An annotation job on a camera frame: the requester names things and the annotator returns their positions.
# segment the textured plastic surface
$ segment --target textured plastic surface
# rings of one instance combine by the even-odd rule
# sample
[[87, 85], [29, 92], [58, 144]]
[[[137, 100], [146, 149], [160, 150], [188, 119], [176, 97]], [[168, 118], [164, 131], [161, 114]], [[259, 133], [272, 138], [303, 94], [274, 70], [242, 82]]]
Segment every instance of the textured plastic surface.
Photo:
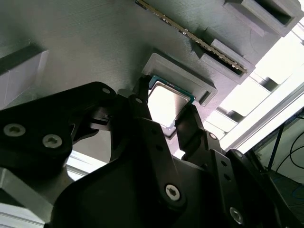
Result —
[[199, 36], [201, 37], [207, 44], [216, 48], [225, 56], [229, 57], [230, 59], [238, 62], [243, 68], [247, 70], [247, 73], [243, 73], [241, 71], [236, 71], [234, 68], [230, 67], [224, 62], [220, 62], [219, 59], [213, 58], [202, 49], [196, 43], [193, 43], [193, 52], [197, 55], [200, 59], [201, 64], [205, 65], [206, 67], [212, 67], [220, 71], [223, 75], [230, 78], [231, 80], [235, 81], [238, 84], [241, 84], [255, 69], [255, 66], [247, 61], [245, 58], [240, 56], [234, 50], [230, 49], [227, 45], [223, 42], [223, 38], [217, 34], [216, 32], [212, 31], [211, 29], [206, 29], [202, 34]]
[[[0, 56], [18, 50], [29, 40], [49, 49], [38, 90], [39, 96], [46, 96], [93, 81], [106, 83], [115, 91], [130, 90], [156, 48], [214, 84], [218, 92], [213, 99], [205, 107], [197, 105], [202, 120], [206, 119], [237, 83], [202, 65], [191, 53], [187, 37], [134, 2], [0, 1], [0, 21], [5, 22], [0, 25]], [[194, 34], [213, 29], [254, 65], [279, 39], [273, 33], [261, 37], [224, 7], [225, 0], [146, 2]], [[108, 162], [111, 152], [109, 136], [103, 139], [105, 134], [80, 141], [76, 150]]]
[[296, 0], [227, 0], [225, 8], [261, 36], [284, 37], [304, 16]]
[[206, 81], [206, 79], [194, 72], [190, 73], [176, 61], [160, 55], [160, 53], [153, 53], [151, 55], [142, 73], [145, 75], [158, 75], [188, 91], [196, 97], [196, 100], [199, 101], [202, 106], [208, 104], [217, 92], [211, 82]]
[[48, 55], [48, 51], [40, 52], [29, 46], [0, 59], [0, 109], [35, 83], [41, 59]]

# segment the screw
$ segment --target screw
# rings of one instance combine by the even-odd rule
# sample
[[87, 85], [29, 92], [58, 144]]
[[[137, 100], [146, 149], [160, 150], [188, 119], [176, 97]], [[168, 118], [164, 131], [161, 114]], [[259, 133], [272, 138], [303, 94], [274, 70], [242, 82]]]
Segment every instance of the screw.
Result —
[[55, 149], [62, 145], [62, 139], [58, 135], [48, 134], [43, 137], [42, 143], [47, 148]]
[[106, 88], [103, 88], [103, 92], [105, 92], [106, 94], [109, 94], [111, 91]]
[[138, 103], [142, 103], [143, 101], [141, 100], [141, 99], [139, 99], [139, 98], [136, 98], [135, 99]]
[[243, 157], [243, 154], [242, 154], [241, 152], [235, 151], [235, 153], [237, 154], [237, 156], [238, 156], [239, 158], [242, 158], [242, 157]]
[[11, 123], [6, 125], [3, 128], [4, 133], [9, 137], [19, 137], [25, 134], [25, 128], [24, 126], [17, 124], [17, 123]]
[[217, 139], [217, 137], [216, 137], [214, 134], [209, 133], [209, 135], [210, 135], [210, 137], [211, 137], [212, 139], [214, 139], [214, 140], [216, 140], [216, 139]]
[[181, 197], [180, 191], [174, 185], [171, 184], [168, 184], [166, 186], [166, 194], [173, 201], [178, 201]]
[[232, 218], [240, 225], [242, 225], [244, 223], [243, 221], [243, 217], [241, 215], [241, 213], [236, 210], [235, 208], [231, 207], [230, 208], [230, 215], [232, 216]]

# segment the gray slot bracket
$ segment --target gray slot bracket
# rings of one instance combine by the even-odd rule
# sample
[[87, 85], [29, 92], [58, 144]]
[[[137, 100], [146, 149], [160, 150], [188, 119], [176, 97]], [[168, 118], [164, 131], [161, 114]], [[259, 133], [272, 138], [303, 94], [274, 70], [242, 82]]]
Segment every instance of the gray slot bracket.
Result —
[[0, 59], [0, 109], [35, 83], [47, 57], [48, 51], [30, 45]]
[[145, 75], [157, 75], [174, 85], [188, 91], [196, 97], [201, 106], [205, 106], [217, 93], [215, 86], [203, 76], [191, 72], [178, 62], [161, 53], [152, 53], [142, 70]]
[[304, 12], [297, 0], [226, 0], [224, 7], [260, 36], [286, 36]]
[[210, 54], [206, 52], [204, 49], [202, 49], [199, 45], [193, 43], [192, 52], [200, 59], [201, 64], [216, 69], [217, 71], [219, 71], [220, 73], [222, 73], [223, 75], [225, 75], [226, 77], [230, 78], [231, 80], [235, 81], [238, 84], [241, 84], [256, 68], [253, 64], [248, 62], [246, 59], [244, 59], [234, 50], [230, 49], [223, 42], [221, 42], [220, 40], [224, 40], [224, 39], [220, 38], [220, 36], [211, 29], [209, 28], [206, 29], [204, 32], [202, 32], [202, 34], [199, 37], [202, 37], [207, 44], [216, 48], [224, 55], [238, 62], [242, 67], [244, 67], [247, 70], [247, 73], [237, 71], [235, 68], [228, 66], [224, 62], [218, 61], [217, 59], [210, 56]]

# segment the processor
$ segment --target processor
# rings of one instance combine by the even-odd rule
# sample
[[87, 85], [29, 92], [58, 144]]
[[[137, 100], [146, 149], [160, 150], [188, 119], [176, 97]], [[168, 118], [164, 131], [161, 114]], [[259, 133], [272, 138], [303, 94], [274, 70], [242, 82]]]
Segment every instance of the processor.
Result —
[[153, 75], [149, 82], [148, 107], [153, 121], [171, 130], [182, 109], [195, 97], [180, 87]]

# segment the cable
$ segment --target cable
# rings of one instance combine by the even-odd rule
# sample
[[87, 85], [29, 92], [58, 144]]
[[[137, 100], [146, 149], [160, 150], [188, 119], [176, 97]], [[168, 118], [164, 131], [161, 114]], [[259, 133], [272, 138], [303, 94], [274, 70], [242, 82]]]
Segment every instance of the cable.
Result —
[[297, 165], [297, 164], [294, 162], [294, 160], [293, 160], [293, 158], [292, 158], [292, 156], [291, 156], [292, 151], [293, 151], [293, 147], [294, 147], [296, 141], [297, 141], [303, 134], [304, 134], [304, 132], [302, 132], [301, 134], [299, 134], [299, 136], [294, 140], [294, 142], [293, 142], [293, 144], [291, 145], [291, 148], [290, 148], [289, 156], [290, 156], [291, 162], [292, 162], [296, 167], [298, 167], [298, 168], [304, 170], [304, 167], [303, 167], [303, 166], [300, 166], [300, 165]]
[[[291, 154], [293, 154], [294, 152], [298, 151], [299, 149], [304, 148], [304, 146], [300, 146], [298, 149], [294, 150], [291, 152]], [[281, 165], [287, 160], [287, 158], [289, 156], [291, 156], [291, 154], [287, 155], [287, 157], [284, 158], [284, 160], [279, 164], [279, 166], [277, 167], [277, 169], [275, 170], [275, 172], [277, 172], [279, 170], [279, 168], [281, 167]]]
[[277, 134], [277, 137], [276, 137], [275, 146], [274, 146], [274, 149], [272, 150], [267, 170], [271, 170], [271, 167], [273, 166], [273, 163], [274, 163], [274, 160], [275, 160], [275, 155], [276, 155], [276, 152], [277, 152], [277, 148], [279, 146], [279, 143], [280, 143], [280, 140], [281, 140], [281, 137], [282, 137], [282, 133], [283, 133], [283, 130], [284, 130], [284, 126], [285, 126], [285, 123], [282, 123], [282, 125], [279, 127], [279, 133]]

